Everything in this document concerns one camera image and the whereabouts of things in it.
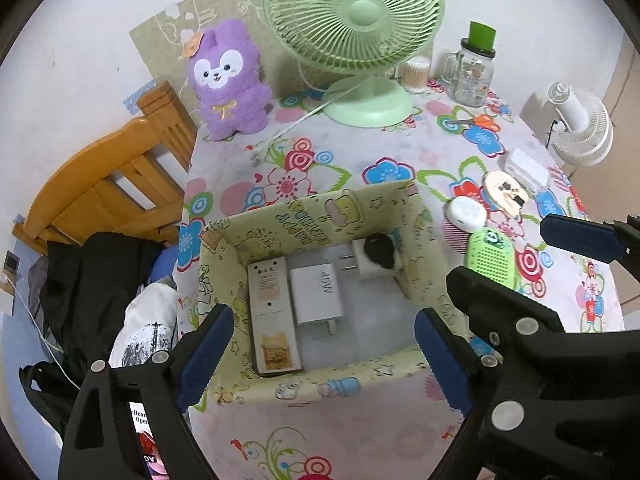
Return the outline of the white plug adapter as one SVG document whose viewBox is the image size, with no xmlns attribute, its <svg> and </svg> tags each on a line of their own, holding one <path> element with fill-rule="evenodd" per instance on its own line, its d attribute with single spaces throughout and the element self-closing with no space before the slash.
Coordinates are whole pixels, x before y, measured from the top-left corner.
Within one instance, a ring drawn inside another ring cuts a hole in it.
<svg viewBox="0 0 640 480">
<path fill-rule="evenodd" d="M 382 276 L 397 274 L 401 268 L 400 253 L 394 250 L 394 264 L 390 269 L 384 268 L 374 262 L 364 252 L 364 239 L 353 240 L 350 243 L 350 252 L 340 257 L 342 271 L 356 271 L 360 280 L 369 278 L 382 278 Z"/>
</svg>

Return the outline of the black car key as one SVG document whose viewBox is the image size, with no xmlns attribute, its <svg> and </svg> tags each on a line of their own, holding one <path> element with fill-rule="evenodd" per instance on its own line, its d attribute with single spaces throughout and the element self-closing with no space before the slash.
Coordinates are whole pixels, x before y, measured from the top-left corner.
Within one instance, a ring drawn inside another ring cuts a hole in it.
<svg viewBox="0 0 640 480">
<path fill-rule="evenodd" d="M 363 252 L 378 266 L 392 270 L 396 266 L 396 248 L 392 239 L 384 233 L 373 233 L 364 239 Z"/>
</svg>

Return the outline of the white charger adapter 45W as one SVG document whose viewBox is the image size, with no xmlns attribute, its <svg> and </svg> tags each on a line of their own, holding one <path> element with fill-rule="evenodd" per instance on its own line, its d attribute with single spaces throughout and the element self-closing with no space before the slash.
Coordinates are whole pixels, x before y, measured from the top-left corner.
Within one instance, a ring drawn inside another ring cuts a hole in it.
<svg viewBox="0 0 640 480">
<path fill-rule="evenodd" d="M 290 271 L 293 307 L 298 325 L 324 323 L 330 335 L 344 316 L 333 263 L 304 266 Z"/>
</svg>

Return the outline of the white remote control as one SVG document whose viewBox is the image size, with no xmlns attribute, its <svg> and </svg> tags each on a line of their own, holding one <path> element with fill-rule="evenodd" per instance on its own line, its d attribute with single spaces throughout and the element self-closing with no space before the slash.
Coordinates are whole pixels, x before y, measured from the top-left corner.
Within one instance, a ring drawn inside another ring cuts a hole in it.
<svg viewBox="0 0 640 480">
<path fill-rule="evenodd" d="M 257 374 L 271 376 L 302 370 L 285 258 L 250 264 L 248 289 Z"/>
</svg>

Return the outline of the green panda speaker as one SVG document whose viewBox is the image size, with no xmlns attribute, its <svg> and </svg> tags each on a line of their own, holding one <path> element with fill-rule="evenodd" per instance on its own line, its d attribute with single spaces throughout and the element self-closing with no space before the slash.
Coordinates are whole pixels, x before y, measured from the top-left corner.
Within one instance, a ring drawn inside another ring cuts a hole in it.
<svg viewBox="0 0 640 480">
<path fill-rule="evenodd" d="M 507 288 L 515 284 L 515 250 L 498 230 L 484 228 L 469 236 L 464 265 Z"/>
</svg>

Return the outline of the clear plastic box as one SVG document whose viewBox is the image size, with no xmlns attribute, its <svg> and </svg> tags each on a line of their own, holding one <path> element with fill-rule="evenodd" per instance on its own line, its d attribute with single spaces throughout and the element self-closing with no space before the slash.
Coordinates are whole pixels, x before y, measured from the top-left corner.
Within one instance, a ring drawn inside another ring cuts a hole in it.
<svg viewBox="0 0 640 480">
<path fill-rule="evenodd" d="M 519 148 L 514 148 L 506 155 L 503 168 L 507 174 L 514 177 L 533 195 L 548 188 L 549 170 Z"/>
</svg>

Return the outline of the white floor fan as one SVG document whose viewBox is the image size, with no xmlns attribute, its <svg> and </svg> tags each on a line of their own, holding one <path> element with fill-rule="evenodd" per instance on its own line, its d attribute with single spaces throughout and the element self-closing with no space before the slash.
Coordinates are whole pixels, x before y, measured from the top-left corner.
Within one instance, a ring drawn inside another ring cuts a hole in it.
<svg viewBox="0 0 640 480">
<path fill-rule="evenodd" d="M 559 116 L 550 134 L 550 146 L 556 156 L 575 168 L 603 162 L 611 151 L 614 131 L 600 98 L 589 90 L 557 81 L 549 87 L 547 99 Z"/>
</svg>

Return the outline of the white rounded case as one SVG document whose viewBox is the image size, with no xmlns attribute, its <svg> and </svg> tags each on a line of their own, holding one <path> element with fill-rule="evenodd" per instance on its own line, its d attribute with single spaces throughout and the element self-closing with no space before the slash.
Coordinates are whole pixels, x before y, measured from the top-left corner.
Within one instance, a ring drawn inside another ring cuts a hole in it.
<svg viewBox="0 0 640 480">
<path fill-rule="evenodd" d="M 484 228 L 485 207 L 468 196 L 456 196 L 446 206 L 447 220 L 462 232 L 473 234 Z"/>
</svg>

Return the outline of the beige bear-shaped mirror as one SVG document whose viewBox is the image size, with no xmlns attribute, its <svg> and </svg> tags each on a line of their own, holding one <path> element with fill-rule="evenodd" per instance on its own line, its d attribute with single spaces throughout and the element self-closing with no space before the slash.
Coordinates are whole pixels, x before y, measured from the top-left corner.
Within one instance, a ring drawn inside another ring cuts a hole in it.
<svg viewBox="0 0 640 480">
<path fill-rule="evenodd" d="M 504 171 L 488 171 L 483 182 L 489 198 L 509 218 L 517 217 L 529 200 L 526 189 Z"/>
</svg>

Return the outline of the white printed bag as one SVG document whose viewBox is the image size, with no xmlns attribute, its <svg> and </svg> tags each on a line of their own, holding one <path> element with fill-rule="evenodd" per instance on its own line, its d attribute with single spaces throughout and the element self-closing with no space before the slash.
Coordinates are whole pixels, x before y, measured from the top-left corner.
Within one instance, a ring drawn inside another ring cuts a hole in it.
<svg viewBox="0 0 640 480">
<path fill-rule="evenodd" d="M 115 338 L 111 368 L 145 363 L 157 351 L 169 351 L 177 321 L 177 289 L 170 276 L 155 281 L 126 307 L 124 325 Z"/>
</svg>

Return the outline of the floral tablecloth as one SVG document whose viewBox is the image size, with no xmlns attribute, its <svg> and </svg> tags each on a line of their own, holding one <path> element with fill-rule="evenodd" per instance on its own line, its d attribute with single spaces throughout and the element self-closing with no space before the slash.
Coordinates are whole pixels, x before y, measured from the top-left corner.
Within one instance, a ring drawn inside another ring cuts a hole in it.
<svg viewBox="0 0 640 480">
<path fill-rule="evenodd" d="M 315 102 L 307 93 L 282 100 L 268 127 L 254 136 L 221 142 L 206 133 L 198 137 L 175 275 L 182 332 L 195 330 L 220 304 L 200 295 L 201 235 L 210 222 L 296 198 L 405 180 L 416 182 L 427 203 L 442 210 L 438 232 L 452 268 L 463 262 L 468 237 L 451 225 L 445 209 L 456 196 L 468 196 L 485 207 L 489 226 L 512 242 L 517 292 L 558 312 L 569 332 L 623 328 L 610 268 L 549 247 L 540 237 L 544 216 L 582 218 L 585 207 L 506 104 L 492 100 L 484 108 L 501 127 L 492 132 L 453 125 L 472 118 L 472 110 L 439 88 L 418 96 L 409 118 L 382 129 L 338 124 L 314 114 Z M 528 202 L 509 218 L 489 198 L 483 180 L 488 171 L 504 171 L 514 148 L 547 168 L 550 179 L 536 195 L 526 190 Z M 224 402 L 212 380 L 190 415 L 198 444 L 223 479 L 424 479 L 462 421 L 426 361 L 409 377 L 306 402 Z"/>
</svg>

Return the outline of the yellow fabric storage box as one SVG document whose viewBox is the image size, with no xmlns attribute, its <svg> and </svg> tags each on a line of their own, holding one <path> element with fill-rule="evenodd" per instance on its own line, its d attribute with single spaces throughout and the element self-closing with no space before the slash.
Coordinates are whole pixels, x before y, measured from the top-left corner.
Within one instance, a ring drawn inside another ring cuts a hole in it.
<svg viewBox="0 0 640 480">
<path fill-rule="evenodd" d="M 413 180 L 371 184 L 296 198 L 210 222 L 201 235 L 200 295 L 228 304 L 235 328 L 212 385 L 224 402 L 272 399 L 306 402 L 349 396 L 378 382 L 423 370 L 413 320 L 434 309 L 450 330 L 469 335 L 466 316 L 446 291 L 451 258 L 439 236 L 442 210 L 425 200 Z M 388 235 L 400 253 L 397 274 L 360 280 L 342 271 L 353 240 Z M 290 271 L 333 263 L 344 316 L 330 335 L 326 324 L 298 325 L 302 370 L 260 376 L 255 366 L 248 266 L 285 258 Z"/>
</svg>

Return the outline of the black clothing pile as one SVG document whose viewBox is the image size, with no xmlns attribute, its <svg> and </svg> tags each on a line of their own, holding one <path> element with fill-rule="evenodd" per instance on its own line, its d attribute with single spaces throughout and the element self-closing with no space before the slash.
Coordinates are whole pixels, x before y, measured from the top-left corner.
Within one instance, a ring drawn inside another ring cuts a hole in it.
<svg viewBox="0 0 640 480">
<path fill-rule="evenodd" d="M 125 310 L 148 281 L 164 245 L 119 233 L 96 233 L 81 246 L 48 244 L 40 292 L 44 320 L 63 350 L 60 365 L 41 361 L 18 370 L 32 407 L 65 434 L 90 365 L 107 360 Z"/>
</svg>

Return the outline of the glass jar green lid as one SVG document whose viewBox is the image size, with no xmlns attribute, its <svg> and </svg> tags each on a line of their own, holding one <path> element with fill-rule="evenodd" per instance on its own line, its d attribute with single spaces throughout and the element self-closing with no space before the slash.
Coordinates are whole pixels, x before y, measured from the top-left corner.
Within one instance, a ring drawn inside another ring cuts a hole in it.
<svg viewBox="0 0 640 480">
<path fill-rule="evenodd" d="M 484 106 L 495 73 L 495 39 L 495 29 L 471 22 L 460 49 L 445 56 L 440 80 L 454 102 L 473 108 Z"/>
</svg>

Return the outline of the cotton swab container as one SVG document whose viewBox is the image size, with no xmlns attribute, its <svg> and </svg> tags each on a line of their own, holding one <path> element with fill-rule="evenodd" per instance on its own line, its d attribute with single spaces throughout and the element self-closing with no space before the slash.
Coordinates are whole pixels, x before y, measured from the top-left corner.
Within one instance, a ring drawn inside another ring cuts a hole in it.
<svg viewBox="0 0 640 480">
<path fill-rule="evenodd" d="M 411 93 L 423 93 L 430 79 L 431 65 L 431 59 L 424 55 L 403 62 L 399 71 L 401 87 Z"/>
</svg>

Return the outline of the wooden chair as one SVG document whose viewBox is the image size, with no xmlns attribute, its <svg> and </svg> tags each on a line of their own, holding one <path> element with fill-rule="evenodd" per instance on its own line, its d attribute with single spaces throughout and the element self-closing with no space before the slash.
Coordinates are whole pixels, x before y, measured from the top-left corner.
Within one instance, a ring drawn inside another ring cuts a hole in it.
<svg viewBox="0 0 640 480">
<path fill-rule="evenodd" d="M 81 245 L 97 232 L 178 242 L 184 192 L 153 151 L 166 148 L 188 170 L 196 125 L 168 82 L 137 104 L 141 118 L 91 143 L 47 180 L 14 223 L 18 240 L 40 254 L 52 242 Z"/>
</svg>

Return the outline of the green desk fan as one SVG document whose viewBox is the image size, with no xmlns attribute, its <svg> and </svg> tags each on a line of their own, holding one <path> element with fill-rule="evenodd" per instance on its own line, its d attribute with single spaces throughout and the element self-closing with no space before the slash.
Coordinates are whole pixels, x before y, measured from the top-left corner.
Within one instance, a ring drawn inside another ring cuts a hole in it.
<svg viewBox="0 0 640 480">
<path fill-rule="evenodd" d="M 384 128 L 412 112 L 390 70 L 438 32 L 445 0 L 262 0 L 265 19 L 297 61 L 337 76 L 320 110 L 334 122 Z"/>
</svg>

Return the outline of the purple plush bunny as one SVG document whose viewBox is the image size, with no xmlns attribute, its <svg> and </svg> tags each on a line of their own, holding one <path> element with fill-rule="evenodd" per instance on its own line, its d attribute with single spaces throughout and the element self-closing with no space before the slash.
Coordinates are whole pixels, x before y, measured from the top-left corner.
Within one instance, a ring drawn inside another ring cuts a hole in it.
<svg viewBox="0 0 640 480">
<path fill-rule="evenodd" d="M 196 32 L 183 56 L 209 140 L 266 128 L 272 91 L 260 79 L 260 52 L 243 21 L 225 20 Z"/>
</svg>

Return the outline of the beige cartoon cushion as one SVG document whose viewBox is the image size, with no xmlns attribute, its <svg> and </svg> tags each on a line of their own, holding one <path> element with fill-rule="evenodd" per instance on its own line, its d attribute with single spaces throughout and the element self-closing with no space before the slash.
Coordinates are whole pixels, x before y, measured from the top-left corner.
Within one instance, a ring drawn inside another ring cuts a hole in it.
<svg viewBox="0 0 640 480">
<path fill-rule="evenodd" d="M 266 22 L 262 0 L 183 0 L 134 28 L 130 37 L 153 79 L 169 82 L 193 117 L 200 111 L 188 81 L 183 46 L 196 32 L 225 20 L 244 22 L 260 52 L 260 79 L 277 98 L 325 89 L 337 81 L 337 76 L 297 61 L 280 45 Z"/>
</svg>

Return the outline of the orange handled scissors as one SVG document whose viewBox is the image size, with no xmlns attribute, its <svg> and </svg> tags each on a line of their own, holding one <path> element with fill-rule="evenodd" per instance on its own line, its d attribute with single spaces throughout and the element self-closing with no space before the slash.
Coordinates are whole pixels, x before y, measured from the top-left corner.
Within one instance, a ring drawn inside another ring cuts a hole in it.
<svg viewBox="0 0 640 480">
<path fill-rule="evenodd" d="M 480 114 L 469 119 L 454 120 L 452 124 L 462 126 L 475 126 L 492 132 L 499 132 L 501 130 L 501 127 L 494 121 L 494 118 L 486 114 Z"/>
</svg>

